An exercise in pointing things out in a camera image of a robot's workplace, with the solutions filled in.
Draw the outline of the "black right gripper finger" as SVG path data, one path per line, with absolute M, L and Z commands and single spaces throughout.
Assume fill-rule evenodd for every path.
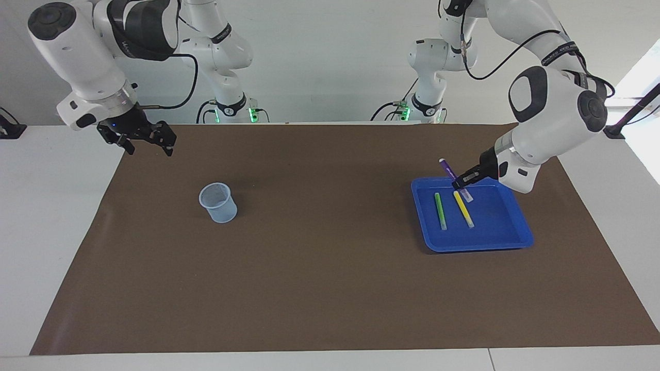
M 126 134 L 114 133 L 109 127 L 97 127 L 97 131 L 101 134 L 102 139 L 104 139 L 108 145 L 117 145 L 128 155 L 134 154 L 135 147 Z
M 158 121 L 155 124 L 151 124 L 149 129 L 148 142 L 160 146 L 165 155 L 171 157 L 174 152 L 177 136 L 170 125 L 165 121 Z

